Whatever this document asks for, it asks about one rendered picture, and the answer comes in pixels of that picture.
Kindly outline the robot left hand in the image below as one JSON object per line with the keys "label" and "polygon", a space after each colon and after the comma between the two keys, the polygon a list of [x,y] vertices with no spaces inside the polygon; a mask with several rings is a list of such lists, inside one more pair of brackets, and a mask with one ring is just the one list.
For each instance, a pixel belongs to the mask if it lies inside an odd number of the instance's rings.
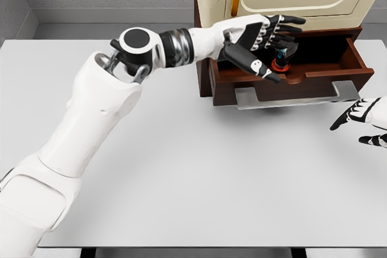
{"label": "robot left hand", "polygon": [[243,71],[262,79],[279,83],[281,78],[259,60],[254,51],[274,49],[292,55],[297,43],[291,33],[301,33],[299,25],[306,23],[305,18],[289,15],[248,15],[240,17],[245,27],[241,31],[228,31],[224,35],[223,47],[217,58],[227,60]]}

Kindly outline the black switch with red ring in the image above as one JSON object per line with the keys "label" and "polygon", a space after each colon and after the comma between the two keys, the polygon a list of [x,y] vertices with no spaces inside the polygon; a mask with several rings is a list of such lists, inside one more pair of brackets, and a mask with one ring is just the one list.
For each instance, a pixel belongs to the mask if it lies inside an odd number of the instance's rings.
{"label": "black switch with red ring", "polygon": [[276,72],[284,73],[289,70],[289,61],[296,53],[299,44],[296,42],[287,42],[284,40],[280,40],[279,44],[283,45],[285,48],[275,49],[275,58],[272,61],[272,68]]}

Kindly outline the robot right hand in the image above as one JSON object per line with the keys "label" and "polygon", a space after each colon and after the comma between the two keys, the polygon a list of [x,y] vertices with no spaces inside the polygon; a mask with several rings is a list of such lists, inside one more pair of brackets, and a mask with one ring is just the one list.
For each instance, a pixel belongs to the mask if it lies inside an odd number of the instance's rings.
{"label": "robot right hand", "polygon": [[385,130],[384,134],[362,136],[358,141],[362,144],[387,149],[387,96],[357,100],[334,121],[330,130],[335,131],[349,121],[369,123],[376,128]]}

